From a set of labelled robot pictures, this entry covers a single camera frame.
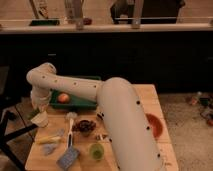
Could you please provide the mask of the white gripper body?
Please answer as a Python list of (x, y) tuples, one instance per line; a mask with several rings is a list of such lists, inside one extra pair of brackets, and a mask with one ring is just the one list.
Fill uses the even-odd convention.
[(30, 93), (31, 103), (34, 109), (38, 109), (40, 112), (44, 112), (51, 99), (51, 91), (33, 87)]

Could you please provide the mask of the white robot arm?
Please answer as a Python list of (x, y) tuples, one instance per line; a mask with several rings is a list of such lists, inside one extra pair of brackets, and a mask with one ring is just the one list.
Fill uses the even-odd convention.
[(120, 171), (166, 171), (139, 95), (129, 81), (60, 76), (51, 63), (31, 69), (26, 79), (35, 106), (47, 104), (53, 90), (96, 102)]

